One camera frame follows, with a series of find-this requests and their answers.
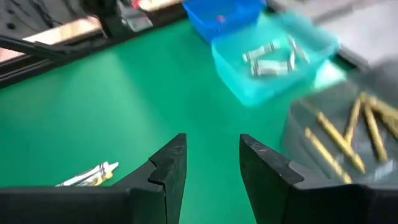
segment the cylindrical metal piece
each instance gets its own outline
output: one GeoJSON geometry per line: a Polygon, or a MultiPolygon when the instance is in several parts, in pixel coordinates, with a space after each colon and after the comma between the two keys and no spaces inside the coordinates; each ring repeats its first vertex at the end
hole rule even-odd
{"type": "Polygon", "coordinates": [[[387,152],[384,148],[383,141],[380,137],[379,129],[377,128],[376,120],[374,119],[371,107],[368,104],[364,106],[364,113],[366,117],[366,122],[369,126],[369,132],[371,134],[372,142],[376,148],[377,156],[382,162],[387,162],[387,152]]]}
{"type": "Polygon", "coordinates": [[[296,56],[294,50],[290,53],[289,61],[287,62],[287,68],[291,72],[296,68],[296,56]]]}
{"type": "Polygon", "coordinates": [[[333,156],[329,153],[329,151],[324,147],[324,145],[319,141],[319,139],[314,135],[309,128],[305,128],[305,137],[308,138],[314,148],[321,154],[321,156],[326,160],[326,162],[331,166],[331,168],[336,172],[337,176],[339,176],[345,184],[352,184],[352,179],[343,170],[340,164],[333,158],[333,156]]]}
{"type": "Polygon", "coordinates": [[[251,50],[251,51],[243,54],[242,55],[243,61],[244,62],[251,62],[251,61],[255,60],[256,58],[258,58],[258,57],[260,57],[262,55],[274,52],[279,47],[280,47],[279,42],[272,41],[271,43],[269,43],[269,45],[263,45],[263,46],[257,48],[256,50],[251,50]]]}
{"type": "Polygon", "coordinates": [[[358,123],[359,112],[361,111],[361,99],[358,97],[351,109],[351,116],[349,117],[348,126],[346,128],[345,136],[347,143],[351,145],[354,137],[354,129],[358,123]]]}
{"type": "Polygon", "coordinates": [[[287,40],[289,41],[289,45],[291,46],[292,50],[300,57],[301,59],[305,60],[305,62],[310,63],[310,59],[308,58],[307,54],[297,46],[296,41],[292,36],[287,36],[287,40]]]}
{"type": "Polygon", "coordinates": [[[367,98],[367,102],[370,107],[383,115],[392,116],[395,119],[398,119],[398,111],[387,103],[377,99],[375,96],[370,96],[367,98]]]}
{"type": "Polygon", "coordinates": [[[322,125],[323,129],[329,134],[332,140],[337,143],[341,151],[343,151],[343,153],[351,160],[354,166],[364,174],[366,170],[361,157],[346,142],[346,140],[338,132],[338,130],[328,121],[326,116],[323,113],[319,112],[317,115],[317,120],[322,125]]]}
{"type": "Polygon", "coordinates": [[[282,75],[288,72],[287,64],[285,62],[258,60],[252,62],[251,65],[251,73],[252,76],[255,77],[262,75],[282,75]]]}
{"type": "Polygon", "coordinates": [[[392,133],[395,139],[398,139],[398,127],[395,124],[395,119],[388,116],[381,116],[381,120],[387,126],[387,129],[392,133]]]}

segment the gold metal rod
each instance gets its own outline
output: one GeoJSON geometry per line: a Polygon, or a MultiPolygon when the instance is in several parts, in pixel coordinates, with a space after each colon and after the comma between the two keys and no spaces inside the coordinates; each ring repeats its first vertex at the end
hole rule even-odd
{"type": "Polygon", "coordinates": [[[347,143],[344,137],[338,132],[338,130],[328,121],[326,116],[319,112],[317,115],[318,122],[322,125],[323,129],[329,134],[329,136],[337,143],[343,153],[351,160],[354,166],[363,174],[366,173],[365,165],[361,157],[354,151],[354,149],[347,143]]]}
{"type": "Polygon", "coordinates": [[[359,112],[361,111],[361,99],[355,100],[353,108],[351,109],[351,116],[349,117],[348,126],[345,131],[344,139],[347,141],[347,144],[351,145],[354,138],[354,129],[356,124],[358,123],[359,112]]]}
{"type": "Polygon", "coordinates": [[[378,111],[382,115],[388,115],[393,117],[394,119],[398,119],[398,110],[388,105],[387,103],[377,99],[375,96],[366,96],[364,97],[367,103],[369,103],[370,107],[376,111],[378,111]]]}
{"type": "Polygon", "coordinates": [[[331,168],[336,172],[336,174],[343,179],[345,184],[352,184],[353,180],[351,177],[343,170],[340,164],[333,158],[329,151],[323,146],[319,139],[314,135],[309,128],[305,128],[305,137],[307,137],[314,148],[321,154],[321,156],[326,160],[326,162],[331,166],[331,168]]]}
{"type": "Polygon", "coordinates": [[[392,133],[392,135],[398,139],[398,127],[394,124],[394,118],[381,116],[381,120],[387,126],[387,129],[392,133]]]}
{"type": "Polygon", "coordinates": [[[387,162],[388,160],[387,152],[386,149],[384,148],[383,141],[380,137],[379,128],[377,128],[377,123],[376,120],[374,119],[371,106],[365,104],[364,112],[365,112],[366,122],[368,123],[369,126],[369,132],[371,134],[372,142],[374,144],[374,147],[376,148],[379,160],[382,162],[387,162]]]}

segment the plastic bin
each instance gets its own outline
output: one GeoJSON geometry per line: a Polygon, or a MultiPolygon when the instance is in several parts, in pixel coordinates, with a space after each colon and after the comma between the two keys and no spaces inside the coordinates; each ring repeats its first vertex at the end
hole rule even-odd
{"type": "Polygon", "coordinates": [[[288,87],[314,77],[320,65],[333,56],[340,45],[329,33],[313,26],[306,19],[286,12],[272,19],[220,37],[212,43],[213,57],[219,76],[242,104],[254,106],[281,93],[288,87]],[[287,35],[292,36],[310,59],[310,63],[298,60],[296,69],[279,77],[253,78],[251,65],[242,55],[262,45],[277,40],[281,49],[263,55],[259,59],[287,61],[291,53],[287,35]]]}
{"type": "Polygon", "coordinates": [[[361,157],[366,173],[362,174],[345,156],[338,145],[331,139],[316,119],[316,111],[321,111],[328,121],[340,132],[345,133],[351,109],[361,91],[377,96],[388,105],[398,108],[396,95],[398,77],[398,61],[387,62],[366,73],[352,75],[354,78],[339,83],[327,90],[297,100],[290,106],[285,124],[282,145],[285,154],[299,164],[314,170],[319,176],[335,179],[341,178],[330,167],[313,144],[304,136],[304,129],[310,128],[312,133],[326,147],[329,153],[349,174],[354,183],[360,184],[398,184],[398,141],[382,122],[381,115],[374,112],[377,127],[387,151],[387,162],[377,158],[372,144],[369,128],[361,105],[358,123],[354,129],[351,143],[353,150],[361,157]]]}
{"type": "Polygon", "coordinates": [[[257,21],[264,0],[191,0],[183,3],[192,26],[207,41],[257,21]]]}

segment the blue plastic tray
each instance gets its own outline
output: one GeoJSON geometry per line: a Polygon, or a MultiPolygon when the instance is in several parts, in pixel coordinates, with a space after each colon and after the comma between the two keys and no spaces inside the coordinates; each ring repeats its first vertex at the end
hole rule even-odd
{"type": "Polygon", "coordinates": [[[192,26],[207,41],[257,21],[264,0],[191,0],[183,3],[192,26]]]}
{"type": "Polygon", "coordinates": [[[212,43],[219,76],[246,106],[254,106],[301,80],[314,77],[322,63],[333,56],[339,47],[336,38],[292,12],[220,37],[212,43]],[[264,55],[260,59],[287,61],[290,54],[287,35],[292,36],[305,51],[310,63],[298,61],[296,69],[284,76],[253,78],[251,65],[243,62],[242,54],[277,40],[283,50],[264,55]]]}

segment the green work surface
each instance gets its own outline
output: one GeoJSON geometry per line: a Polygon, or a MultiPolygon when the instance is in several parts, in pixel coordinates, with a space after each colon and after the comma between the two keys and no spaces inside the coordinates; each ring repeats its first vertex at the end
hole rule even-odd
{"type": "Polygon", "coordinates": [[[55,185],[119,162],[110,185],[177,133],[187,133],[180,223],[255,223],[239,171],[239,134],[280,151],[292,100],[344,78],[316,80],[255,108],[218,78],[187,20],[0,90],[0,186],[55,185]]]}

